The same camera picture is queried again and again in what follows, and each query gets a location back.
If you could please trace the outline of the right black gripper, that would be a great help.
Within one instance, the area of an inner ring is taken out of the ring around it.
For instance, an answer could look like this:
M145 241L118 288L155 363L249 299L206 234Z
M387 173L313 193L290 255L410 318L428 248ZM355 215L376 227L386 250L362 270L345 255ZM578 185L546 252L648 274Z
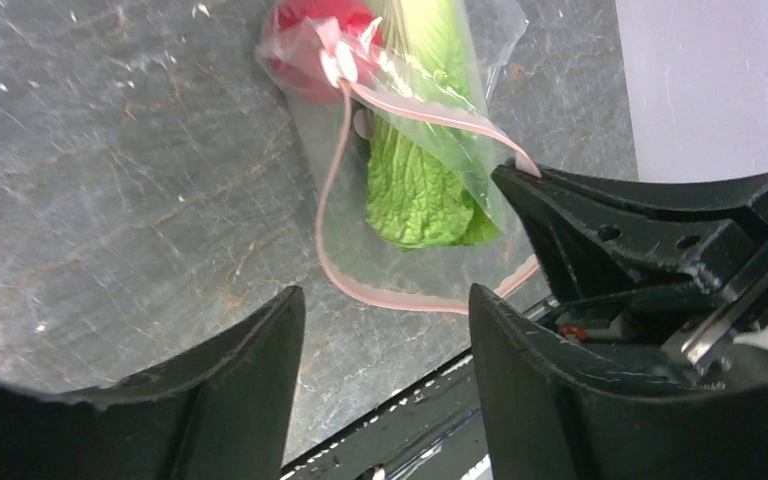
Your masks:
M768 379L768 350L738 341L768 331L768 172L645 183L503 165L491 177L556 295L537 324L687 385Z

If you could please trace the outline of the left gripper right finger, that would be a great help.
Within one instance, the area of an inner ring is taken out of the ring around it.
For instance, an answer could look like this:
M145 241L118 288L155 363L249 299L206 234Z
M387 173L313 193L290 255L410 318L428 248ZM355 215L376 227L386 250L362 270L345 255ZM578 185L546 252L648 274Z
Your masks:
M469 329L497 479L768 479L768 381L695 389L525 319L488 288Z

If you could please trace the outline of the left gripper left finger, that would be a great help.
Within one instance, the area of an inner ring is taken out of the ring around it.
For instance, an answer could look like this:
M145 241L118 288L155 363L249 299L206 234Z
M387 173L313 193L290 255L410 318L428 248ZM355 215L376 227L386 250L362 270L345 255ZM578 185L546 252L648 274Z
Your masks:
M107 388L0 382L0 479L277 479L305 329L290 286Z

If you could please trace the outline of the fake napa cabbage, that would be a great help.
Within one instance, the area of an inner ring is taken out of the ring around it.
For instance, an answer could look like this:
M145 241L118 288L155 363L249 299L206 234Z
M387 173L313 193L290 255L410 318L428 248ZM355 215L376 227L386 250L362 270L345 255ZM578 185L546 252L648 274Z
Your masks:
M444 103L456 98L486 110L484 88L466 14L459 1L373 1L382 16L384 47L415 61L431 81L411 81L415 94ZM429 149L380 116L369 141L366 215L370 227L402 250L473 246L495 240L500 230L471 192L487 192L488 141L458 129L406 121Z

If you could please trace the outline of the clear zip top bag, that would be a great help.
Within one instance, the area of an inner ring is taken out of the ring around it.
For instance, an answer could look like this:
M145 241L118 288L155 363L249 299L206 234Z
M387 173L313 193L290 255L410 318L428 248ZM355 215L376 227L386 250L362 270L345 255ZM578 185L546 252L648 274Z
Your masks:
M350 297L463 313L537 267L491 181L537 168L494 124L495 80L528 26L516 1L277 1L256 55L285 94L319 195L315 245Z

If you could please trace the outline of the fake red pepper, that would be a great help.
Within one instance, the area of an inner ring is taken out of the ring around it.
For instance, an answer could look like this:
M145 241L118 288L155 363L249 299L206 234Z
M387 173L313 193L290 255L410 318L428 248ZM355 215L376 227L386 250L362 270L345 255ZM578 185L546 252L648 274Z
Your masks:
M384 49L380 23L363 1L278 1L264 25L261 53L285 93L313 103L335 103L341 93L323 69L323 58L333 50L319 29L325 27L332 41L350 47L354 65L335 71L370 86Z

